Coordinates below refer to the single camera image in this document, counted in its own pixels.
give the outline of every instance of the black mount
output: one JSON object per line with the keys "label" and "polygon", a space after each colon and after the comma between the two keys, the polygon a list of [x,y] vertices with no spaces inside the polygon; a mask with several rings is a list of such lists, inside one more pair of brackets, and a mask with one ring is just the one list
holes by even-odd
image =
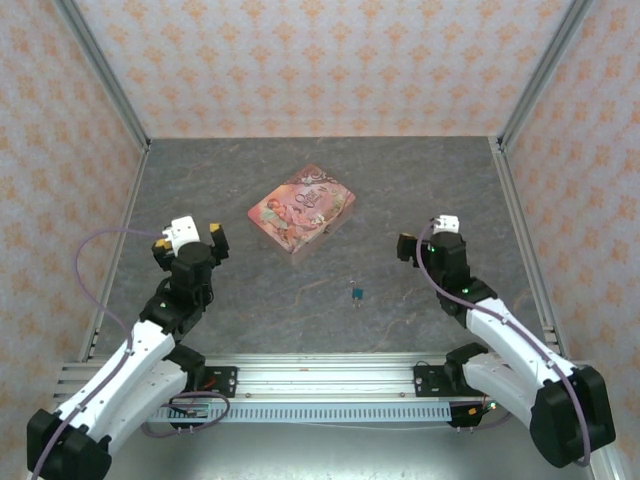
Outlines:
{"label": "black mount", "polygon": [[227,398],[235,398],[238,386],[238,367],[206,367],[204,383],[200,390],[221,393]]}
{"label": "black mount", "polygon": [[[413,259],[415,268],[418,268],[417,244],[416,237],[403,233],[398,238],[396,246],[398,258],[403,262]],[[498,298],[496,292],[486,283],[471,276],[466,245],[462,235],[452,232],[439,232],[431,235],[429,240],[423,240],[420,253],[427,272],[447,293],[471,303]],[[467,328],[467,308],[452,302],[440,293],[436,293],[436,296],[442,310]]]}
{"label": "black mount", "polygon": [[[141,321],[161,326],[167,335],[173,335],[176,344],[202,318],[202,313],[213,301],[211,274],[221,261],[229,257],[229,244],[219,224],[211,224],[213,245],[192,242],[183,245],[174,255],[166,240],[157,241],[153,256],[171,276],[162,280],[154,296],[147,302]],[[176,345],[165,357],[187,373],[184,391],[195,391],[205,385],[207,367],[205,357],[198,352]],[[53,414],[38,410],[27,424],[27,467],[36,466],[42,451],[62,423],[60,412]],[[105,436],[96,442],[87,435],[88,427],[67,426],[49,453],[40,477],[45,480],[102,480],[111,466],[108,446],[111,438]]]}
{"label": "black mount", "polygon": [[477,427],[480,425],[483,415],[481,402],[470,405],[456,405],[451,407],[451,421],[447,423],[453,428]]}
{"label": "black mount", "polygon": [[[587,421],[591,451],[616,439],[607,387],[593,367],[574,370],[573,385]],[[573,402],[561,381],[547,382],[538,390],[531,409],[529,433],[542,456],[554,467],[564,467],[584,453],[582,431]]]}
{"label": "black mount", "polygon": [[416,365],[413,367],[413,384],[416,397],[480,397],[484,393],[467,385],[462,366],[481,353],[486,347],[470,343],[447,353],[444,365]]}
{"label": "black mount", "polygon": [[198,323],[213,301],[211,273],[229,258],[229,244],[221,226],[212,226],[211,239],[213,246],[202,242],[183,245],[177,257],[166,241],[158,241],[152,247],[158,265],[171,271],[171,276],[160,282],[140,313],[140,320],[160,325],[176,343]]}

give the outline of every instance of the white robotic arm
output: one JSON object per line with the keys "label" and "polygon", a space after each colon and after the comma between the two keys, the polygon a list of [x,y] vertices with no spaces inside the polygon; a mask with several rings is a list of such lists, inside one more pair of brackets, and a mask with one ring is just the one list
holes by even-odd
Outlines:
{"label": "white robotic arm", "polygon": [[413,258],[440,306],[495,353],[470,344],[447,354],[454,390],[471,387],[507,408],[531,433],[544,458],[563,467],[615,440],[606,386],[592,367],[578,369],[529,332],[489,286],[471,276],[455,216],[441,215],[424,239],[402,234],[398,258]]}
{"label": "white robotic arm", "polygon": [[222,227],[211,224],[210,233],[213,245],[202,243],[190,216],[163,231],[152,251],[171,276],[140,313],[131,341],[55,413],[39,410],[31,418],[29,470],[48,451],[39,472],[45,480],[101,480],[111,456],[146,418],[181,392],[198,389],[205,358],[179,342],[213,301],[212,270],[229,256]]}

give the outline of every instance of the book cover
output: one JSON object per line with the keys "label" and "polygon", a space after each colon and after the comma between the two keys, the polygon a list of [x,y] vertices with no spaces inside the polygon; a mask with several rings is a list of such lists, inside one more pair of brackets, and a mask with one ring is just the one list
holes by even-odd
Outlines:
{"label": "book cover", "polygon": [[307,165],[249,210],[249,218],[288,254],[329,233],[351,212],[355,195],[316,165]]}

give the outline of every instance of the patterned wallpaper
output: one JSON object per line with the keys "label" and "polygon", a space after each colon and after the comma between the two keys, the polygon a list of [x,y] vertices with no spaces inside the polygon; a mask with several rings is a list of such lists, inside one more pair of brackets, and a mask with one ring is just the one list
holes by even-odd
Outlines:
{"label": "patterned wallpaper", "polygon": [[152,137],[496,135],[570,0],[78,0]]}
{"label": "patterned wallpaper", "polygon": [[571,354],[608,381],[640,472],[640,8],[595,2],[510,152]]}
{"label": "patterned wallpaper", "polygon": [[[139,151],[52,1],[0,2],[0,29],[0,476],[13,480],[25,478],[26,423],[92,312],[72,252],[119,223]],[[92,291],[109,240],[81,258]]]}

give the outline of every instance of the small object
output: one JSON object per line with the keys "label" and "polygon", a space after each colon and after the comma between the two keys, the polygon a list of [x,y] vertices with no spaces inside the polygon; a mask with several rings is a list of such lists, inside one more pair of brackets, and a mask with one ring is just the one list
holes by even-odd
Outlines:
{"label": "small object", "polygon": [[360,305],[362,305],[364,292],[361,288],[358,288],[358,283],[353,280],[349,282],[349,285],[351,285],[351,298],[353,298],[353,306],[360,308]]}
{"label": "small object", "polygon": [[298,265],[351,216],[355,198],[310,164],[249,210],[249,218],[289,263]]}

